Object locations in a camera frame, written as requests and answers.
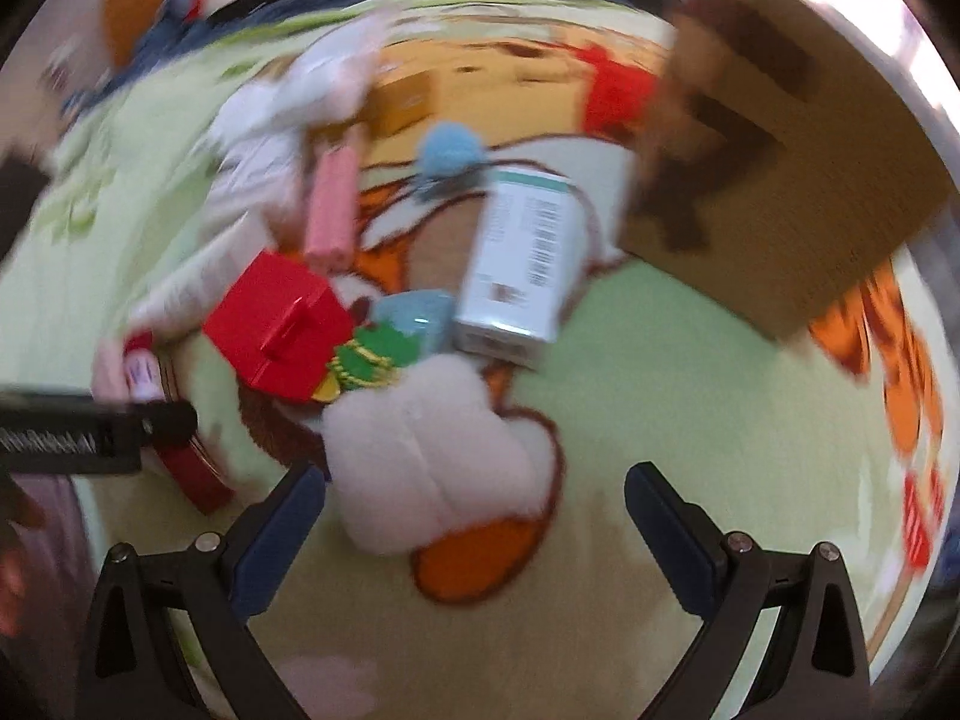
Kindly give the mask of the white pink striped item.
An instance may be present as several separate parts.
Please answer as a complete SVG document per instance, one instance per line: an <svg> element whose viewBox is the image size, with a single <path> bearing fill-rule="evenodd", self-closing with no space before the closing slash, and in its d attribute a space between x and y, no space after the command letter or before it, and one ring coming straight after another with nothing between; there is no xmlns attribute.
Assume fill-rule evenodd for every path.
<svg viewBox="0 0 960 720"><path fill-rule="evenodd" d="M163 372L149 330L99 341L91 372L91 395L106 403L153 403L167 399Z"/></svg>

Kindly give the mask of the red plastic box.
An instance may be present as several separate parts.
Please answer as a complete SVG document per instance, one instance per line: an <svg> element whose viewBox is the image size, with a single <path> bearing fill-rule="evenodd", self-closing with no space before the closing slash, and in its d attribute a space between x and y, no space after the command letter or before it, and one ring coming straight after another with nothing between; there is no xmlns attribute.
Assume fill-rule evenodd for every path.
<svg viewBox="0 0 960 720"><path fill-rule="evenodd" d="M331 283L272 250L252 260L202 325L244 385L291 403L313 398L354 331Z"/></svg>

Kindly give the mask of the green yellow toy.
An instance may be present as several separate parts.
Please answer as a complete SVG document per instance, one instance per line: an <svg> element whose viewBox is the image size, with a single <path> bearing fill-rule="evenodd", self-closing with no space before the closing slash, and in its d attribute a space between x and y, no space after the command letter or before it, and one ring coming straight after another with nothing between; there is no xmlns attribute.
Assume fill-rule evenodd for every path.
<svg viewBox="0 0 960 720"><path fill-rule="evenodd" d="M365 323L334 349L313 400L331 405L353 390L379 390L398 381L400 371L420 359L420 340L392 322Z"/></svg>

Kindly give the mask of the green cartoon fleece blanket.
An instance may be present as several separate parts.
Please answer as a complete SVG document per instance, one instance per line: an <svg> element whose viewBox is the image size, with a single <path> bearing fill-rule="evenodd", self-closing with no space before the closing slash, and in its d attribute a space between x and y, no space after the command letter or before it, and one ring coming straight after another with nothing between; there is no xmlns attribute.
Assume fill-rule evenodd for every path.
<svg viewBox="0 0 960 720"><path fill-rule="evenodd" d="M773 344L617 247L630 151L579 112L599 59L658 70L672 31L560 0L370 0L246 29L96 106L2 270L2 376L86 385L99 341L200 245L213 179L200 138L247 80L368 16L389 75L427 71L436 112L494 164L565 179L581 207L578 288L540 367L473 373L539 466L542 515L373 556L327 505L257 642L320 718L633 718L697 632L623 504L652 461L726 530L843 551L883 667L939 556L957 489L958 380L908 254Z"/></svg>

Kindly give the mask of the white plush toy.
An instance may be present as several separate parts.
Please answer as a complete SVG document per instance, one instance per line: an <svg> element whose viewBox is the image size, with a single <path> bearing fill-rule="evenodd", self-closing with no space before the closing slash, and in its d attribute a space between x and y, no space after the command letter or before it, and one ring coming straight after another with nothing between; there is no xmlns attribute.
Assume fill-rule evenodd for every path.
<svg viewBox="0 0 960 720"><path fill-rule="evenodd" d="M434 355L320 418L343 527L378 556L411 553L508 517L544 515L553 452L491 408L466 358Z"/></svg>

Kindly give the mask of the pink tube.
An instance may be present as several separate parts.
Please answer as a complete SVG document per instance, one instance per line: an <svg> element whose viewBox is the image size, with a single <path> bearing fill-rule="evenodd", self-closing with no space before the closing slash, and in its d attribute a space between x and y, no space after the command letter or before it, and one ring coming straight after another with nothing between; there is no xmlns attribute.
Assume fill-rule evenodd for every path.
<svg viewBox="0 0 960 720"><path fill-rule="evenodd" d="M358 199L358 146L343 140L317 156L302 251L309 268L340 273L352 265Z"/></svg>

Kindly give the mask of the white packet box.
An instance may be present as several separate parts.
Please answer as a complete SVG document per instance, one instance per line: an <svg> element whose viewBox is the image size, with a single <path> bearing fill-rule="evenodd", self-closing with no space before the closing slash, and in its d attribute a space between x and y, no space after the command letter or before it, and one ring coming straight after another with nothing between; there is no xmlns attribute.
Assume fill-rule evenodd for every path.
<svg viewBox="0 0 960 720"><path fill-rule="evenodd" d="M265 78L245 83L224 101L203 137L202 145L218 160L200 210L204 239L255 211L280 247L302 243L306 146L301 130L270 122L277 89L277 82Z"/></svg>

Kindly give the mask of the light blue cup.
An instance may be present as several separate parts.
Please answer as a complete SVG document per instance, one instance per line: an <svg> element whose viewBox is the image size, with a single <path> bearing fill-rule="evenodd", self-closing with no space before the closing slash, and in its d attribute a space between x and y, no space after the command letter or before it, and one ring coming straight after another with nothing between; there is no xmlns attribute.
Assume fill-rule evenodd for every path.
<svg viewBox="0 0 960 720"><path fill-rule="evenodd" d="M455 300L444 289L417 289L384 296L373 305L370 319L389 322L420 343L420 358L444 355L452 346Z"/></svg>

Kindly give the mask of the small yellow box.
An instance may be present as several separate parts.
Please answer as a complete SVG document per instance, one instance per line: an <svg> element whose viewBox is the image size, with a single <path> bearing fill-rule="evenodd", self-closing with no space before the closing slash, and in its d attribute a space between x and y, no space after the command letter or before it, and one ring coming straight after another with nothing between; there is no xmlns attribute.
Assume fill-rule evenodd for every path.
<svg viewBox="0 0 960 720"><path fill-rule="evenodd" d="M434 76L429 70L382 76L368 99L368 125L376 137L390 137L430 117Z"/></svg>

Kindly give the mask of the blue pompom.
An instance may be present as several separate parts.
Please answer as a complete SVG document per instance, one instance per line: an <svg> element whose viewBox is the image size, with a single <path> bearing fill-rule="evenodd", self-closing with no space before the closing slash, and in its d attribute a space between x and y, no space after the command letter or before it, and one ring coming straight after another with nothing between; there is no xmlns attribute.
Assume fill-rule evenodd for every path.
<svg viewBox="0 0 960 720"><path fill-rule="evenodd" d="M488 151L471 128L439 122L421 138L415 165L415 193L431 199L480 176L488 166Z"/></svg>

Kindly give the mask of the white teal medicine box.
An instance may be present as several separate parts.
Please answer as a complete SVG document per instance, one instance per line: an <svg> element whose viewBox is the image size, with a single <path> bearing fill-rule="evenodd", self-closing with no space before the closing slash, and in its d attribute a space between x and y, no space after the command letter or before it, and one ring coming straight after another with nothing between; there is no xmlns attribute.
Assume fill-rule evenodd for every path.
<svg viewBox="0 0 960 720"><path fill-rule="evenodd" d="M487 181L454 314L457 348L535 369L586 258L589 232L573 184L528 167Z"/></svg>

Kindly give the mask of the brown cardboard box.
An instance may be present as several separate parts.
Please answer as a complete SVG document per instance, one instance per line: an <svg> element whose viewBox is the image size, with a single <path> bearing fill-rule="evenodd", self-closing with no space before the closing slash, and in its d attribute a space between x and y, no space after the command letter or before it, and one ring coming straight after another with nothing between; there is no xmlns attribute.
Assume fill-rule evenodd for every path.
<svg viewBox="0 0 960 720"><path fill-rule="evenodd" d="M685 0L674 26L620 247L784 340L955 199L955 172L802 0Z"/></svg>

